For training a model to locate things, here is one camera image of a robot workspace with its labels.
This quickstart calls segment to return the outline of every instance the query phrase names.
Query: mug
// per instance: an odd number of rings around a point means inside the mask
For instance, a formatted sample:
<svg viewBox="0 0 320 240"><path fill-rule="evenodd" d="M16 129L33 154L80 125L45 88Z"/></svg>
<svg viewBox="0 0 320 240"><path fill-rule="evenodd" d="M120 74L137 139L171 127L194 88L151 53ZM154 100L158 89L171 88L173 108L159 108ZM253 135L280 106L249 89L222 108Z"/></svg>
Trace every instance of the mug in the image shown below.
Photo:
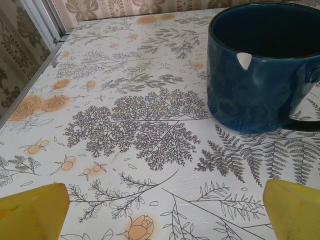
<svg viewBox="0 0 320 240"><path fill-rule="evenodd" d="M320 81L320 11L293 3L228 8L209 25L207 97L224 126L249 134L279 128L315 132L290 119Z"/></svg>

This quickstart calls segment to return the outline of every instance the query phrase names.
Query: mug handle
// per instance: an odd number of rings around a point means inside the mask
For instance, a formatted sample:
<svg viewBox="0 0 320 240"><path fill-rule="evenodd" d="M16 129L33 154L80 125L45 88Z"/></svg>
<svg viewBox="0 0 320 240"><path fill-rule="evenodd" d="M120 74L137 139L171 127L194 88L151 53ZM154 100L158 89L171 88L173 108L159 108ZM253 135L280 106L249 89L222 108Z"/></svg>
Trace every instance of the mug handle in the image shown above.
<svg viewBox="0 0 320 240"><path fill-rule="evenodd" d="M309 84L315 84L320 81L320 64L314 66L308 75L305 77L305 81ZM320 131L320 121L299 121L293 120L289 125L285 126L286 130L294 130L299 132L318 132Z"/></svg>

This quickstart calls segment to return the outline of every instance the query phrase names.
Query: plant branch print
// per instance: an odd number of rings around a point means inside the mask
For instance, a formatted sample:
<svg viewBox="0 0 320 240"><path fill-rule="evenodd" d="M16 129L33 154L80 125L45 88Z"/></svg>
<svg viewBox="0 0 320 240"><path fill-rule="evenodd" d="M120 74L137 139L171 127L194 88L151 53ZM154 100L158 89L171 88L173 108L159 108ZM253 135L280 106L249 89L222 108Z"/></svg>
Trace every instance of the plant branch print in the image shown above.
<svg viewBox="0 0 320 240"><path fill-rule="evenodd" d="M236 138L217 124L215 129L222 145L208 140L211 151L201 151L203 157L199 159L195 171L217 170L224 177L231 172L239 181L245 183L244 163L247 163L256 183L262 187L260 171L263 164L270 179L281 179L282 171L288 162L286 159L291 158L295 162L296 182L305 185L313 168L311 164L320 157L320 148L317 146L319 139L314 133L278 129L265 134L240 133L240 138Z"/></svg>
<svg viewBox="0 0 320 240"><path fill-rule="evenodd" d="M261 210L264 210L264 205L261 200L254 200L253 196L250 198L245 194L239 197L238 194L229 193L230 187L222 186L216 183L216 186L211 181L211 186L205 183L204 188L200 187L200 195L195 202L220 202L220 207L223 215L227 215L234 220L237 217L242 217L244 221L250 221L252 217L259 219L259 216L265 216Z"/></svg>
<svg viewBox="0 0 320 240"><path fill-rule="evenodd" d="M125 153L134 145L137 158L150 169L162 170L166 163L184 166L196 152L200 140L182 121L207 119L204 100L193 91L150 92L148 96L125 96L115 107L91 106L73 116L64 135L68 147L88 140L86 151L94 158L110 156L116 147Z"/></svg>
<svg viewBox="0 0 320 240"><path fill-rule="evenodd" d="M120 179L122 180L121 184L126 184L126 187L129 189L137 189L137 191L133 191L131 193L123 192L120 190L112 190L109 188L103 189L100 179L97 179L90 184L91 187L88 189L88 191L95 192L94 200L88 200L88 193L83 194L79 185L70 184L67 190L69 192L70 201L72 203L76 203L76 206L81 203L87 204L88 206L87 208L83 209L83 216L78 217L80 223L82 223L84 220L97 218L97 213L98 211L100 211L102 206L109 206L111 209L113 209L112 219L116 220L123 216L125 218L131 216L133 214L133 206L136 209L139 209L141 204L145 204L145 200L142 197L144 193L165 183L177 172L178 170L173 175L160 183L155 183L150 179L144 181L136 181L133 180L130 175L125 176L124 173L120 173Z"/></svg>
<svg viewBox="0 0 320 240"><path fill-rule="evenodd" d="M134 75L131 78L121 77L102 84L100 91L115 89L116 93L127 94L128 92L141 92L145 87L152 89L163 88L167 84L176 84L177 82L183 82L182 77L176 77L172 74L161 75L156 79L151 78L153 78L153 76L145 73Z"/></svg>
<svg viewBox="0 0 320 240"><path fill-rule="evenodd" d="M97 27L97 23L94 24L83 24L77 27L77 30L82 29L91 29L89 30L86 35L81 35L77 33L73 33L71 38L67 39L67 42L72 46L78 42L84 41L84 45L91 44L98 40L105 40L105 39L120 39L119 37L113 36L112 34L118 31L123 30L129 30L133 31L131 29L132 22L128 21L129 18L120 18L114 21L112 24L109 24L107 27L103 27L103 30L97 30L97 28L94 29L94 27Z"/></svg>
<svg viewBox="0 0 320 240"><path fill-rule="evenodd" d="M89 31L86 36L81 36L80 34L73 34L72 38L70 38L66 41L70 45L74 45L75 43L80 42L80 41L85 41L84 45L88 45L94 41L104 40L104 39L120 39L120 38L118 38L116 36L112 36L112 35L104 35L104 34L101 34L97 31Z"/></svg>
<svg viewBox="0 0 320 240"><path fill-rule="evenodd" d="M168 216L171 218L171 223L163 226L163 228L170 228L171 233L169 235L169 240L209 240L205 236L196 236L194 231L195 225L188 221L188 218L184 216L178 210L178 205L176 198L173 195L174 205L171 211L162 213L160 216Z"/></svg>
<svg viewBox="0 0 320 240"><path fill-rule="evenodd" d="M179 24L196 24L199 26L207 26L212 20L212 16L202 16L202 17L187 17L183 19L175 19L173 20Z"/></svg>
<svg viewBox="0 0 320 240"><path fill-rule="evenodd" d="M221 240L243 240L225 221L221 219L221 222L216 221L216 224L218 224L222 228L214 228L213 230L224 233L226 236L222 238Z"/></svg>
<svg viewBox="0 0 320 240"><path fill-rule="evenodd" d="M81 64L74 61L68 61L59 64L59 69L56 78L73 78L76 80L87 78L97 72L111 74L121 71L126 74L126 77L134 77L142 72L145 72L150 66L153 66L152 60L156 58L144 58L138 51L129 53L114 53L111 56L104 54L101 51L89 51L83 55ZM130 62L140 62L136 67L128 66Z"/></svg>
<svg viewBox="0 0 320 240"><path fill-rule="evenodd" d="M38 175L35 171L40 166L41 164L32 157L25 158L24 156L16 155L14 159L7 161L0 156L0 188L11 184L15 175Z"/></svg>
<svg viewBox="0 0 320 240"><path fill-rule="evenodd" d="M196 32L193 30L177 30L175 28L160 29L156 31L155 38L149 37L143 45L138 48L145 53L156 53L161 46L170 48L172 53L177 54L177 59L186 59L192 53L195 46L200 45L199 37L207 32Z"/></svg>

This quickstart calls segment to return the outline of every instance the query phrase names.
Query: tree print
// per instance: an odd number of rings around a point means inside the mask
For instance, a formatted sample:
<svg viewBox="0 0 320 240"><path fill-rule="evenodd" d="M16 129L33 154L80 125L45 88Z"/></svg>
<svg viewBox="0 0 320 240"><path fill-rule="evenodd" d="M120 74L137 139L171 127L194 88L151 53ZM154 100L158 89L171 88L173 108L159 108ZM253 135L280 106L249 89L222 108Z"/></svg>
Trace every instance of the tree print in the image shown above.
<svg viewBox="0 0 320 240"><path fill-rule="evenodd" d="M88 219L96 219L98 217L97 213L102 206L109 206L113 209L112 219L116 220L123 216L126 218L133 215L133 206L139 209L142 204L145 204L145 200L142 197L144 193L165 183L177 172L178 170L160 183L155 183L151 181L150 178L144 181L133 180L130 175L125 176L124 172L120 173L119 175L122 181L120 184L126 184L126 187L129 189L137 188L137 191L132 193L109 188L103 189L100 179L97 179L90 183L91 187L88 189L89 192L95 192L94 200L88 200L88 193L83 194L79 185L69 184L67 190L71 203L76 203L76 206L81 203L87 204L87 208L83 209L83 216L78 217L80 223Z"/></svg>
<svg viewBox="0 0 320 240"><path fill-rule="evenodd" d="M114 105L112 109L90 106L73 116L64 134L69 137L68 147L88 140L85 150L98 158L110 156L116 148L125 153L134 145L137 158L144 158L152 170L162 170L166 163L184 166L192 160L200 140L182 121L208 118L198 94L161 88L145 97L121 97Z"/></svg>
<svg viewBox="0 0 320 240"><path fill-rule="evenodd" d="M300 112L295 114L299 120ZM288 162L293 159L296 182L305 185L308 175L320 157L319 138L312 132L294 132L278 129L265 134L240 133L239 137L230 136L216 124L215 130L222 141L222 145L210 140L207 141L211 151L203 149L203 157L199 158L195 171L219 171L226 177L230 172L245 183L244 163L247 163L256 183L262 187L260 171L263 164L270 179L281 179L282 171Z"/></svg>

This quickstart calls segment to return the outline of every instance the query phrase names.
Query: table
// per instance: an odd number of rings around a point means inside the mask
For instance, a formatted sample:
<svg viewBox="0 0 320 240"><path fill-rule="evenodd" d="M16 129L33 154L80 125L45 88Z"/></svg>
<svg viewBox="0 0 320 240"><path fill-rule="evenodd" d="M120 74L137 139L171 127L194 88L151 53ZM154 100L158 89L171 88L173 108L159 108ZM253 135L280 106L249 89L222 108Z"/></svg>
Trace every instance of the table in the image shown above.
<svg viewBox="0 0 320 240"><path fill-rule="evenodd" d="M64 183L61 240L275 240L264 185L319 188L320 133L239 134L211 116L219 11L81 23L0 129L0 197ZM293 118L320 119L319 87Z"/></svg>

